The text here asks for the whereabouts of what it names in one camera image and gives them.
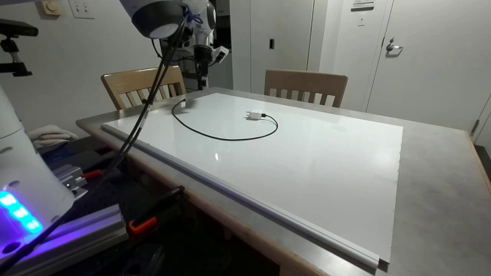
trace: white panel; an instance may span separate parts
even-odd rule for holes
[[[140,146],[364,262],[390,261],[402,127],[221,94],[189,106],[181,120],[206,133],[241,138],[273,129],[269,120],[247,121],[247,110],[275,117],[279,130],[224,143],[160,109],[149,115]],[[104,129],[129,133],[133,123],[124,118]]]
[[[368,112],[471,130],[491,87],[491,2],[394,2]]]
[[[252,0],[252,92],[262,94],[265,69],[307,69],[313,3]]]
[[[230,2],[233,89],[250,90],[250,0]]]

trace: wall outlet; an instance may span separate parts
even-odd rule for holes
[[[69,0],[75,18],[94,18],[89,0]]]

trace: light switch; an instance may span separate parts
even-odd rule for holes
[[[61,6],[55,0],[41,2],[41,9],[43,9],[44,15],[48,15],[48,17],[60,17],[61,15]]]

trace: floor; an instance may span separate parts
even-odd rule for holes
[[[476,146],[476,152],[480,158],[482,166],[485,167],[488,178],[491,179],[491,159],[485,147]]]

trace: black cable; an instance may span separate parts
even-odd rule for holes
[[[183,28],[184,23],[180,25],[176,35],[173,37],[172,46],[167,49],[166,55],[161,58],[153,83],[152,83],[152,89],[149,94],[147,101],[143,106],[143,110],[130,132],[130,135],[124,140],[123,146],[120,147],[118,153],[115,155],[115,158],[112,159],[112,163],[109,164],[107,170],[104,172],[104,176],[95,184],[95,187],[92,190],[89,190],[89,193],[86,196],[83,196],[81,199],[75,201],[75,204],[63,215],[60,216],[55,222],[52,222],[40,236],[37,236],[35,239],[32,239],[29,244],[23,245],[21,248],[18,248],[12,256],[9,256],[5,262],[0,264],[0,274],[5,274],[8,270],[11,270],[18,261],[21,261],[25,256],[31,255],[37,245],[40,245],[43,241],[48,239],[48,236],[57,230],[63,222],[72,219],[72,215],[78,212],[80,205],[83,207],[84,202],[87,202],[95,193],[97,190],[101,187],[103,182],[106,182],[112,173],[112,170],[115,170],[120,163],[124,159],[124,156],[127,155],[127,152],[132,149],[133,143],[137,141],[143,124],[149,115],[149,107],[152,106],[155,95],[158,92],[158,87],[161,86],[169,64],[172,61],[172,55],[183,37]]]
[[[160,52],[157,51],[155,40],[150,40],[150,41],[152,41],[152,48],[153,48],[157,57],[163,58],[163,54],[160,54]]]
[[[210,140],[218,140],[218,141],[252,141],[252,140],[262,140],[262,138],[267,138],[267,136],[273,135],[275,132],[278,132],[278,127],[279,127],[278,121],[276,121],[272,115],[261,113],[262,118],[270,118],[270,120],[275,123],[275,129],[273,129],[272,132],[265,133],[265,135],[246,136],[246,138],[222,138],[222,136],[213,136],[213,135],[199,132],[198,129],[193,129],[193,127],[187,126],[184,121],[180,120],[180,117],[175,113],[175,109],[176,109],[183,101],[186,101],[186,98],[181,100],[181,101],[178,101],[176,104],[173,104],[173,107],[172,107],[172,117],[173,117],[178,123],[181,123],[186,129],[189,129],[189,130],[192,130],[192,132],[195,132],[195,133],[198,133],[198,135],[207,136],[207,138],[210,138]]]

